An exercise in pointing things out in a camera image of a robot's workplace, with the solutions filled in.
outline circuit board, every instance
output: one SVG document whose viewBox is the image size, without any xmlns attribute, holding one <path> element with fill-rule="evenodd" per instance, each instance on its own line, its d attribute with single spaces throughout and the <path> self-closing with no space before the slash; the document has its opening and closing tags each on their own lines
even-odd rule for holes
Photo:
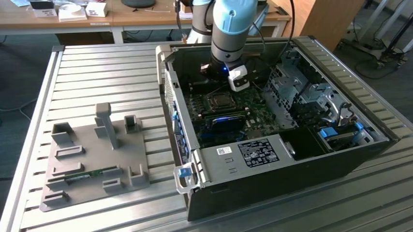
<svg viewBox="0 0 413 232">
<path fill-rule="evenodd" d="M 280 129 L 259 87 L 185 97 L 200 148 L 275 134 Z"/>
</svg>

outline metal slatted table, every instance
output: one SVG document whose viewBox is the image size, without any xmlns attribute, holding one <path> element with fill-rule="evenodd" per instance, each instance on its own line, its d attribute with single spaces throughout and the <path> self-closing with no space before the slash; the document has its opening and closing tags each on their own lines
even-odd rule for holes
<svg viewBox="0 0 413 232">
<path fill-rule="evenodd" d="M 169 42 L 68 46 L 49 59 L 0 231 L 411 231 L 411 124 L 324 47 L 299 40 L 402 139 L 384 154 L 338 180 L 187 222 L 156 83 L 153 49 Z M 52 124 L 93 124 L 98 102 L 110 102 L 112 120 L 129 114 L 143 120 L 151 186 L 44 213 L 38 203 Z"/>
</svg>

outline gray carpet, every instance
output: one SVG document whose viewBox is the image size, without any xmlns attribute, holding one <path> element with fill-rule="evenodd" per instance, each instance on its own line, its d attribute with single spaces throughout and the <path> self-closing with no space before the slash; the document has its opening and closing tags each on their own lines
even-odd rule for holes
<svg viewBox="0 0 413 232">
<path fill-rule="evenodd" d="M 356 15 L 355 22 L 363 24 L 374 11 L 374 6 L 367 10 L 360 10 Z M 372 37 L 372 32 L 378 28 L 380 21 L 388 16 L 388 13 L 382 12 L 378 20 L 371 27 L 370 34 L 364 36 L 364 41 Z M 387 32 L 384 39 L 390 39 L 402 26 L 403 21 L 398 20 L 392 29 Z M 137 34 L 129 35 L 136 41 L 155 42 L 164 41 L 168 30 L 141 31 Z M 403 47 L 411 39 L 413 29 L 404 33 L 398 47 Z M 172 38 L 179 38 L 179 31 L 173 30 Z M 36 98 L 52 46 L 58 45 L 54 35 L 13 35 L 8 36 L 6 41 L 0 45 L 0 108 L 14 108 L 24 102 Z M 350 46 L 335 51 L 335 55 L 352 69 L 354 65 L 368 59 L 368 55 L 354 50 Z M 379 76 L 392 70 L 394 64 L 376 71 L 374 63 L 367 63 L 359 67 L 363 74 Z M 413 82 L 410 74 L 413 65 L 409 61 L 396 72 L 379 80 L 364 81 L 390 102 L 396 110 L 413 120 Z M 30 116 L 34 104 L 24 108 L 25 113 Z M 0 178 L 13 176 L 18 155 L 22 147 L 24 137 L 29 125 L 28 119 L 18 112 L 0 112 Z M 9 188 L 10 181 L 0 181 L 0 213 Z"/>
</svg>

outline white label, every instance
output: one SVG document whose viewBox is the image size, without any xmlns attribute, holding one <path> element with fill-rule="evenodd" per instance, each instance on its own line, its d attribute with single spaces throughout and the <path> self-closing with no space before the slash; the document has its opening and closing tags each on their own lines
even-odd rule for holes
<svg viewBox="0 0 413 232">
<path fill-rule="evenodd" d="M 109 23 L 90 23 L 90 26 L 102 26 L 102 25 L 109 25 Z"/>
<path fill-rule="evenodd" d="M 217 148 L 216 152 L 217 152 L 217 155 L 224 155 L 227 153 L 231 153 L 232 150 L 231 150 L 231 147 L 227 146 L 227 147 Z"/>
</svg>

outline wooden cabinet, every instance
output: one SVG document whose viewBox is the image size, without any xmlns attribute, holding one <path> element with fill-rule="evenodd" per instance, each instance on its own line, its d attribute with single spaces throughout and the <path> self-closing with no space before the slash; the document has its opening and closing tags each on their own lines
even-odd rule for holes
<svg viewBox="0 0 413 232">
<path fill-rule="evenodd" d="M 290 0 L 272 0 L 272 2 L 292 16 Z M 294 36 L 314 35 L 332 51 L 363 2 L 363 0 L 294 0 Z M 291 21 L 287 22 L 282 36 L 287 37 L 290 32 Z"/>
</svg>

